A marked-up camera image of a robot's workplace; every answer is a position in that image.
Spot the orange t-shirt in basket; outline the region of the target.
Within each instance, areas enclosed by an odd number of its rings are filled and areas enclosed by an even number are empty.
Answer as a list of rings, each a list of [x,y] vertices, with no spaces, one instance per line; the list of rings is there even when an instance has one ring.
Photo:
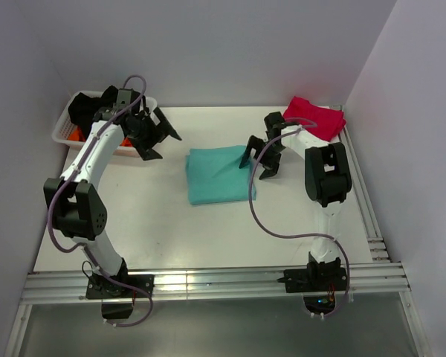
[[[72,133],[68,136],[69,141],[85,142],[86,137],[79,127],[74,129]],[[120,144],[121,147],[132,147],[132,144],[128,138],[125,138]]]

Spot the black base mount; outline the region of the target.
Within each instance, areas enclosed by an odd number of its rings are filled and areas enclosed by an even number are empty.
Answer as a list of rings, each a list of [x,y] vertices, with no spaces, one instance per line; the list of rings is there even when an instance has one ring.
[[[152,313],[155,276],[153,274],[131,274],[123,282],[113,283],[105,277],[93,274],[88,279],[86,300],[101,301],[101,315],[107,323],[118,326],[134,326],[144,322]],[[138,298],[146,298],[149,308],[140,320],[130,322]]]
[[[303,294],[304,307],[310,316],[324,318],[333,313],[342,299],[336,294],[349,294],[349,275],[342,267],[341,259],[329,263],[308,262],[305,268],[292,268],[283,271],[277,279],[285,286],[288,294]]]

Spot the white plastic basket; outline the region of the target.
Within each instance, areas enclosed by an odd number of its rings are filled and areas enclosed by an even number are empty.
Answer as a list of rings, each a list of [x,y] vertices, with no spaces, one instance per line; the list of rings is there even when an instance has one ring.
[[[59,116],[58,121],[56,122],[56,126],[51,134],[51,137],[53,140],[60,144],[65,144],[68,147],[72,149],[80,150],[82,146],[84,145],[84,142],[82,141],[71,141],[69,140],[69,135],[71,135],[74,130],[77,128],[76,125],[74,125],[71,122],[71,119],[69,117],[68,113],[68,107],[71,105],[75,97],[79,94],[83,93],[86,96],[89,97],[100,97],[102,95],[102,91],[89,91],[89,90],[83,90],[78,91],[74,93],[71,96],[71,99],[67,102],[65,108],[63,109],[61,115]],[[134,147],[125,147],[125,146],[119,146],[115,151],[115,155],[121,155],[121,156],[130,156],[130,157],[136,157],[138,158],[138,152]]]

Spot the teal t-shirt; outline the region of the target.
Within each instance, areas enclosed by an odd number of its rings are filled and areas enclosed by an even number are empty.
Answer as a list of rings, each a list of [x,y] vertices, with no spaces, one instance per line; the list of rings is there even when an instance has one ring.
[[[240,167],[245,147],[191,149],[186,156],[188,201],[191,205],[221,204],[256,198],[249,188],[252,165]]]

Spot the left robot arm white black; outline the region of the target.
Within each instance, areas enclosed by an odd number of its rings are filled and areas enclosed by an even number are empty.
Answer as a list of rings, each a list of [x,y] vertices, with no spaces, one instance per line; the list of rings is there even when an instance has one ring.
[[[154,147],[168,137],[180,138],[159,108],[148,109],[141,93],[118,89],[113,104],[94,113],[88,138],[71,165],[44,184],[52,243],[63,253],[84,250],[94,275],[113,297],[128,292],[130,279],[125,260],[106,233],[108,212],[98,193],[101,177],[124,140],[142,160],[151,161],[162,158]]]

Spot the black t-shirt in basket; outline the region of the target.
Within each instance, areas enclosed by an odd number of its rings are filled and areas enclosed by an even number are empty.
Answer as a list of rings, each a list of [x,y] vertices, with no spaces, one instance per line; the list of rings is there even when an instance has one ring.
[[[112,107],[117,98],[118,89],[109,86],[99,97],[90,97],[80,92],[68,107],[71,122],[80,128],[84,138],[91,132],[94,115],[104,107]]]

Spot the aluminium right side rail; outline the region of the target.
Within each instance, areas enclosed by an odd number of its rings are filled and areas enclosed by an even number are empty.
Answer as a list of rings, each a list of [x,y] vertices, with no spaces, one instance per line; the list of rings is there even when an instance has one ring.
[[[391,263],[392,260],[390,259],[390,255],[384,242],[347,126],[342,129],[338,137],[347,151],[354,192],[361,213],[363,226],[365,228],[372,260],[376,263]]]

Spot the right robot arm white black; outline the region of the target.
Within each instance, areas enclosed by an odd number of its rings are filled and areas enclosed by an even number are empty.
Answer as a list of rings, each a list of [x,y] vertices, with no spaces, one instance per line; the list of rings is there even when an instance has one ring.
[[[346,148],[341,142],[329,142],[309,132],[317,124],[307,118],[284,118],[281,112],[272,112],[264,119],[266,139],[254,135],[239,164],[248,166],[251,158],[255,163],[251,170],[248,195],[252,195],[256,168],[263,171],[261,179],[274,177],[279,170],[282,152],[289,149],[298,154],[304,163],[304,187],[307,197],[320,210],[319,231],[313,234],[277,234],[266,228],[259,220],[249,199],[250,210],[257,225],[266,233],[280,239],[312,238],[308,253],[307,281],[310,287],[321,290],[332,281],[333,274],[347,261],[347,254],[341,247],[340,212],[352,189]]]

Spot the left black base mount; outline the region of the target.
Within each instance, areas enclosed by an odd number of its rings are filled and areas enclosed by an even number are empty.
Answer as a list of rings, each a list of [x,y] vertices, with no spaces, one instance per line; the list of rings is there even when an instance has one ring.
[[[152,313],[155,276],[153,274],[131,274],[123,282],[113,283],[105,277],[93,274],[88,279],[86,300],[101,301],[101,315],[107,323],[118,326],[134,326],[144,322]],[[149,308],[140,320],[130,322],[138,298],[146,298]]]

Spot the aluminium rail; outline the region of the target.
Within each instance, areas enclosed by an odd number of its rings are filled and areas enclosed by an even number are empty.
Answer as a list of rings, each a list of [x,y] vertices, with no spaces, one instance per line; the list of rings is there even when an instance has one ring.
[[[361,213],[363,226],[365,228],[372,260],[376,263],[391,263],[392,260],[390,259],[390,255],[384,242],[347,126],[342,129],[338,137],[347,151],[354,192]]]
[[[284,267],[153,270],[156,301],[275,298],[285,295]],[[23,305],[88,303],[88,278],[80,271],[28,275],[19,302]],[[410,284],[400,263],[354,264],[350,292],[408,292]]]

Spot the aluminium front rail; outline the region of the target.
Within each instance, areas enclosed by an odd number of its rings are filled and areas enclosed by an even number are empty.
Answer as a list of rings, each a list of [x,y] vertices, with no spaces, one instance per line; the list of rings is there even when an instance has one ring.
[[[156,301],[275,298],[285,295],[284,267],[153,270]],[[19,302],[23,305],[88,303],[88,278],[80,271],[28,275]],[[408,292],[410,284],[400,263],[354,264],[350,292]]]

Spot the folded red t-shirt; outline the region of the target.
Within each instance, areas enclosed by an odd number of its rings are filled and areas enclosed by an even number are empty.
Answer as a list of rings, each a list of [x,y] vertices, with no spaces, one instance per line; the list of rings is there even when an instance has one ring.
[[[297,120],[302,125],[315,123],[315,127],[306,130],[324,141],[334,139],[346,125],[341,110],[315,106],[302,97],[293,97],[282,116],[286,120]]]

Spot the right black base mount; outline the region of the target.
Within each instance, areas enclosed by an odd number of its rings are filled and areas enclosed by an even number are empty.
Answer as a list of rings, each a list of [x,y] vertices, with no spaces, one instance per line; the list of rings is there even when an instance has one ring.
[[[342,267],[341,259],[329,263],[308,262],[305,268],[292,268],[283,271],[277,279],[285,286],[288,294],[303,294],[304,307],[310,316],[324,318],[333,313],[342,299],[336,294],[349,294],[349,275]]]

